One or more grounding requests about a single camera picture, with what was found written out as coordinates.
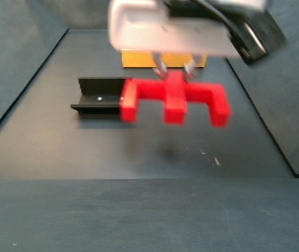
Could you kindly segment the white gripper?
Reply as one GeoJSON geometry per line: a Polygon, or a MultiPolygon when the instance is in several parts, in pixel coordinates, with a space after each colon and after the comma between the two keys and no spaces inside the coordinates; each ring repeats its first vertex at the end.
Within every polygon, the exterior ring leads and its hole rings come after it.
{"type": "Polygon", "coordinates": [[[112,0],[109,3],[109,41],[117,51],[152,52],[153,71],[161,80],[168,70],[160,53],[195,54],[184,64],[184,77],[195,76],[199,57],[237,57],[229,32],[191,0],[112,0]]]}

